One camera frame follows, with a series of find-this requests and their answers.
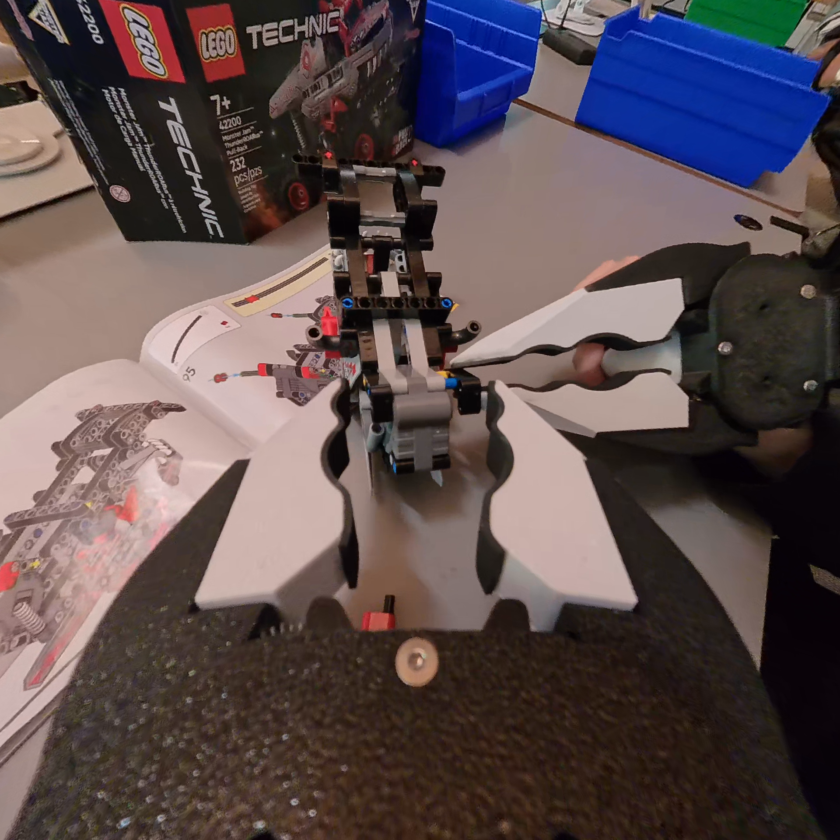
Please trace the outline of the open instruction booklet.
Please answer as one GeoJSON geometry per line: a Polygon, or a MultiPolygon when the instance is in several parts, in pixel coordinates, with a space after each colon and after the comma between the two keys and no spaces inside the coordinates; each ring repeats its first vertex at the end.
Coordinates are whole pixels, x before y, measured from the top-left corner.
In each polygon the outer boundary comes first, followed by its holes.
{"type": "Polygon", "coordinates": [[[2,763],[55,709],[115,595],[236,460],[342,374],[323,246],[174,313],[139,361],[61,377],[2,418],[2,763]]]}

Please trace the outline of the black grey toy truck chassis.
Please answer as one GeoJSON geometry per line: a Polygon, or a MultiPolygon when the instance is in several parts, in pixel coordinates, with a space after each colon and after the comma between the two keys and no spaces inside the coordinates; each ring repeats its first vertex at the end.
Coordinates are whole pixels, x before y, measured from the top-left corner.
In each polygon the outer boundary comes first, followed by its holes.
{"type": "Polygon", "coordinates": [[[310,328],[309,337],[357,364],[345,378],[358,398],[369,472],[381,455],[393,474],[428,473],[442,485],[458,411],[442,371],[463,371],[446,356],[481,332],[475,320],[453,328],[456,303],[424,264],[438,212],[424,189],[442,186],[446,171],[415,157],[386,163],[327,151],[293,160],[327,203],[338,310],[335,328],[310,328]]]}

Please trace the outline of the large blue storage bin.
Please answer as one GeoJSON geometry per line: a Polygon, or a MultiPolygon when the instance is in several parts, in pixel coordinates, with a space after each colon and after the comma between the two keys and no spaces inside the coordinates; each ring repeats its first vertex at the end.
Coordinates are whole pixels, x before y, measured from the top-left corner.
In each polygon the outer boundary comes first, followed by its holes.
{"type": "Polygon", "coordinates": [[[607,20],[580,125],[742,187],[782,172],[830,104],[816,62],[677,17],[607,20]]]}

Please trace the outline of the person's black clothing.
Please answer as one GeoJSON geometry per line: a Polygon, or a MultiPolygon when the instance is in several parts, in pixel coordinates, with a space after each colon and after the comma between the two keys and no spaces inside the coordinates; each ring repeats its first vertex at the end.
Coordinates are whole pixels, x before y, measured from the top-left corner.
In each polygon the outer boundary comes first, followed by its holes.
{"type": "Polygon", "coordinates": [[[803,794],[839,838],[839,580],[790,534],[771,541],[760,673],[803,794]]]}

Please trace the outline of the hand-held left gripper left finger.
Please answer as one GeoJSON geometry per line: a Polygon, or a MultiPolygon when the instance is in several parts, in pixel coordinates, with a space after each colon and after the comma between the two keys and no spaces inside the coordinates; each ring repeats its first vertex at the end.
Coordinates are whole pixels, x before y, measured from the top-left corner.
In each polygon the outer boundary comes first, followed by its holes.
{"type": "Polygon", "coordinates": [[[356,586],[359,546],[340,477],[350,389],[331,382],[252,454],[204,577],[202,610],[271,605],[301,623],[310,603],[356,586]]]}

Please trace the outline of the black connector with blue pin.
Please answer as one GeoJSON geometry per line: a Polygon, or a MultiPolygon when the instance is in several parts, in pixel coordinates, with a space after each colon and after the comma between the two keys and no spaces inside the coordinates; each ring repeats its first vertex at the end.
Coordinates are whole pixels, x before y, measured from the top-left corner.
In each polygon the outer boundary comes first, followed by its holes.
{"type": "Polygon", "coordinates": [[[475,415],[487,409],[487,388],[480,378],[467,371],[442,371],[446,391],[455,399],[458,414],[475,415]]]}

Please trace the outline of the small blue storage bin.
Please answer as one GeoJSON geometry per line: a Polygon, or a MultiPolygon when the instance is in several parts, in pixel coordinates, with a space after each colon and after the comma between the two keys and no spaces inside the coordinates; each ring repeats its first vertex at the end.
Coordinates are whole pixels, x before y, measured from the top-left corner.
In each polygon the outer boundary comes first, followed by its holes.
{"type": "Polygon", "coordinates": [[[432,1],[425,12],[414,130],[443,148],[506,116],[529,90],[542,16],[512,1],[432,1]]]}

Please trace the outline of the green storage bin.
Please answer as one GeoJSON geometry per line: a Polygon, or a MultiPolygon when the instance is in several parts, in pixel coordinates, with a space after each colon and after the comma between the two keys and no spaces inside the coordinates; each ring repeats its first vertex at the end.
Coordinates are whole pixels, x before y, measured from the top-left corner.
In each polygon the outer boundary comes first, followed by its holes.
{"type": "Polygon", "coordinates": [[[686,20],[768,46],[784,46],[808,1],[692,1],[686,20]]]}

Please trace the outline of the person's right hand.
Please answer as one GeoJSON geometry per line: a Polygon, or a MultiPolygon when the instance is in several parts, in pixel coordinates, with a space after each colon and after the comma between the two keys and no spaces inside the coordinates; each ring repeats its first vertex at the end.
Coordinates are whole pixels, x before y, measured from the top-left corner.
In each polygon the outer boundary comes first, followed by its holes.
{"type": "MultiPolygon", "coordinates": [[[[574,288],[575,291],[586,288],[592,283],[611,275],[612,273],[631,265],[639,259],[638,255],[629,255],[621,259],[610,259],[595,268],[582,279],[574,288]]],[[[597,386],[606,379],[602,362],[606,347],[600,343],[581,343],[574,349],[572,358],[573,378],[578,384],[597,386]]]]}

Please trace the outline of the grey desk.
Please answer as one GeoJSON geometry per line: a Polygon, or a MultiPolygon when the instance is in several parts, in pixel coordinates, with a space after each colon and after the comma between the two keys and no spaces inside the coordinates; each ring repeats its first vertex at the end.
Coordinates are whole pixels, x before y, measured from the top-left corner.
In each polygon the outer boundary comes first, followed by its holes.
{"type": "MultiPolygon", "coordinates": [[[[453,150],[425,145],[442,165],[435,247],[459,327],[488,334],[561,297],[608,259],[685,242],[749,239],[760,253],[797,238],[768,225],[750,196],[512,106],[453,150]],[[747,214],[760,232],[738,226],[747,214]]],[[[206,299],[267,280],[326,240],[319,207],[252,245],[130,244],[100,196],[86,192],[2,223],[2,414],[63,376],[135,360],[154,325],[206,299]]],[[[490,483],[481,416],[459,417],[442,487],[395,478],[378,465],[366,486],[358,430],[343,475],[360,540],[360,582],[341,594],[354,621],[396,596],[399,627],[478,627],[489,611],[476,579],[480,503],[490,483]]],[[[760,660],[769,530],[738,501],[712,496],[691,463],[630,448],[604,455],[626,487],[677,543],[760,660]]]]}

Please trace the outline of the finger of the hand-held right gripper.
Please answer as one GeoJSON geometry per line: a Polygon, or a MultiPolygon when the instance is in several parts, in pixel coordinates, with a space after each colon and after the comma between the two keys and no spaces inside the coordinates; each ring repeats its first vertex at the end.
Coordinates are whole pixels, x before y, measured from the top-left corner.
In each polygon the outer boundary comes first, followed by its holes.
{"type": "Polygon", "coordinates": [[[689,396],[664,370],[626,371],[594,387],[566,382],[511,389],[561,432],[594,437],[690,425],[689,396]]]}
{"type": "Polygon", "coordinates": [[[500,364],[540,349],[565,352],[598,338],[631,347],[656,343],[668,337],[684,308],[679,278],[602,290],[589,286],[468,344],[451,364],[500,364]]]}

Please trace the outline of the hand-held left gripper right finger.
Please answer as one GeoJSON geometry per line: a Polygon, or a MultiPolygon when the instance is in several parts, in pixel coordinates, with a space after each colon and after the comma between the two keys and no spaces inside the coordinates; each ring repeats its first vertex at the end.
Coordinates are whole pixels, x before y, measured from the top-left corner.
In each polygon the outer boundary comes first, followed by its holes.
{"type": "Polygon", "coordinates": [[[520,601],[539,632],[566,605],[631,612],[637,594],[585,457],[498,381],[488,386],[486,425],[494,481],[476,545],[483,592],[520,601]]]}

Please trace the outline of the black toy set box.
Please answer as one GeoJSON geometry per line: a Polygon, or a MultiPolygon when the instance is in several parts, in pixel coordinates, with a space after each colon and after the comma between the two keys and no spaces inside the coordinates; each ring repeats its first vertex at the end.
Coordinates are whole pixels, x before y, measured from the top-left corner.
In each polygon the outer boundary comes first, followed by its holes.
{"type": "Polygon", "coordinates": [[[321,200],[298,159],[412,149],[426,2],[2,1],[132,242],[247,244],[321,200]]]}

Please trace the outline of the person's right forearm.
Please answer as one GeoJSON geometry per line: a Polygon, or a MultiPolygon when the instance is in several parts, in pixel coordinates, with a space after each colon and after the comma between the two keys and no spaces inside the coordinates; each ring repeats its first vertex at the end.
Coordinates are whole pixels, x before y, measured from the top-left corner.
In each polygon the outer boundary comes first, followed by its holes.
{"type": "Polygon", "coordinates": [[[736,453],[762,479],[759,511],[778,537],[838,551],[838,397],[804,425],[760,432],[755,445],[736,453]]]}

